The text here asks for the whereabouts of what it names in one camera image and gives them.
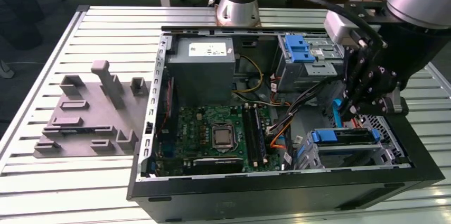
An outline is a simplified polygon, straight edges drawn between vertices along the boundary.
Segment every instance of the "expansion slot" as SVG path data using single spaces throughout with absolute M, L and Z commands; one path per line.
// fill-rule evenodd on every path
M 269 162 L 258 108 L 255 106 L 245 105 L 242 113 L 249 163 L 251 166 L 258 167 L 259 164 Z

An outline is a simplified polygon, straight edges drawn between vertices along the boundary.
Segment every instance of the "slotted aluminum profile table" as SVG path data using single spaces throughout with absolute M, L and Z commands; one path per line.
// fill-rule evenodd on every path
M 261 9 L 263 27 L 324 28 L 326 11 Z M 153 69 L 163 25 L 215 25 L 213 8 L 81 6 L 0 141 L 0 224 L 153 223 L 126 200 L 133 156 L 33 157 L 34 146 L 62 95 L 66 74 L 99 81 L 94 60 L 109 60 L 122 81 Z M 451 223 L 451 88 L 433 65 L 402 92 L 409 120 L 446 180 L 409 191 L 364 211 L 233 219 L 214 223 Z

